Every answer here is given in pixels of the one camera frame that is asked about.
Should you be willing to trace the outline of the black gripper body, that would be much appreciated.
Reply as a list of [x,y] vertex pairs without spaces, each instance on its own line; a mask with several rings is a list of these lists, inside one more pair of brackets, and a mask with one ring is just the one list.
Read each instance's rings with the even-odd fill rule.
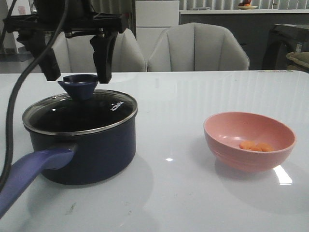
[[123,33],[127,28],[124,15],[95,12],[89,0],[35,0],[34,6],[37,12],[33,15],[8,15],[3,20],[5,31],[17,32],[19,38],[44,38],[47,32],[76,37]]

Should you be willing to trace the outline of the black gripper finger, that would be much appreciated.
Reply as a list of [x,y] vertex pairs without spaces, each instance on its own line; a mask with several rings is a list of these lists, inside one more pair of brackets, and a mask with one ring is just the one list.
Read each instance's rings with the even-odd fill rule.
[[107,32],[102,35],[95,35],[90,40],[94,49],[94,65],[98,81],[101,84],[108,84],[112,78],[112,57],[117,35],[117,32]]
[[22,30],[19,32],[17,41],[23,44],[34,58],[38,58],[47,49],[38,65],[47,81],[55,81],[60,77],[60,68],[54,50],[51,47],[47,48],[44,31]]

